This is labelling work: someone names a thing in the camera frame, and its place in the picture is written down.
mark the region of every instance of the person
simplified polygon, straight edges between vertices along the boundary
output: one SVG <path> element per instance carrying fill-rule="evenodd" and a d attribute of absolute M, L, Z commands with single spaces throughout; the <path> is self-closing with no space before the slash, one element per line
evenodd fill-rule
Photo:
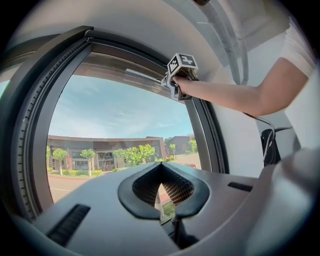
<path fill-rule="evenodd" d="M 260 85 L 190 81 L 179 76 L 173 77 L 173 81 L 184 94 L 262 116 L 286 108 L 306 84 L 315 66 L 312 50 L 290 18 L 280 57 Z"/>

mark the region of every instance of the hand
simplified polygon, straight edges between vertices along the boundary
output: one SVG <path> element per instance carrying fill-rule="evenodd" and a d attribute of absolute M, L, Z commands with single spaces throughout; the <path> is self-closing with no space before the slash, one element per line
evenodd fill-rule
<path fill-rule="evenodd" d="M 174 76 L 172 78 L 172 80 L 178 85 L 180 86 L 181 92 L 183 94 L 187 94 L 187 86 L 192 82 L 189 79 L 185 78 L 185 77 L 181 77 L 181 76 Z"/>

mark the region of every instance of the black slot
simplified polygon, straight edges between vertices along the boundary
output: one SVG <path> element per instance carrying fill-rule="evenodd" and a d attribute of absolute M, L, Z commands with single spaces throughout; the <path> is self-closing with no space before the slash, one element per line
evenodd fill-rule
<path fill-rule="evenodd" d="M 63 247 L 66 246 L 89 210 L 90 207 L 77 204 L 64 216 L 53 230 L 50 231 L 47 237 Z"/>
<path fill-rule="evenodd" d="M 253 186 L 250 185 L 245 185 L 245 184 L 241 184 L 241 183 L 237 183 L 237 182 L 230 182 L 228 184 L 229 187 L 237 189 L 237 190 L 242 190 L 242 191 L 246 191 L 246 192 L 250 192 L 253 188 Z"/>

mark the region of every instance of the pipe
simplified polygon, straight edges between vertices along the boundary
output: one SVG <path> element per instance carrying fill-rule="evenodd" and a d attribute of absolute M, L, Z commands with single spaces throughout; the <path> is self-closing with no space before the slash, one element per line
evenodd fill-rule
<path fill-rule="evenodd" d="M 235 54 L 234 47 L 231 42 L 230 35 L 226 29 L 226 26 L 220 19 L 218 12 L 212 4 L 212 1 L 204 1 L 204 5 L 200 5 L 196 0 L 193 0 L 199 10 L 205 15 L 208 23 L 211 25 L 220 42 L 224 47 L 224 51 L 229 61 L 232 78 L 237 85 L 241 84 L 238 60 Z"/>
<path fill-rule="evenodd" d="M 223 8 L 226 16 L 228 17 L 231 26 L 233 28 L 237 43 L 239 45 L 240 57 L 242 61 L 242 85 L 246 85 L 249 79 L 249 63 L 248 63 L 248 51 L 246 46 L 245 37 L 242 32 L 242 26 L 238 16 L 236 15 L 234 9 L 232 8 L 229 0 L 218 0 L 221 7 Z"/>

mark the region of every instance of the tree trunk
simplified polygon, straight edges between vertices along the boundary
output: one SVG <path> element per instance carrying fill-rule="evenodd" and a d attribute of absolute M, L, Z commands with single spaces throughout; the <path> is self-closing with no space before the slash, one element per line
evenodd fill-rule
<path fill-rule="evenodd" d="M 88 159 L 89 177 L 91 177 L 91 160 Z"/>
<path fill-rule="evenodd" d="M 62 161 L 59 160 L 59 166 L 60 166 L 60 175 L 62 176 Z"/>
<path fill-rule="evenodd" d="M 165 218 L 165 212 L 161 205 L 159 191 L 156 193 L 154 207 L 160 211 L 160 220 L 162 221 Z"/>

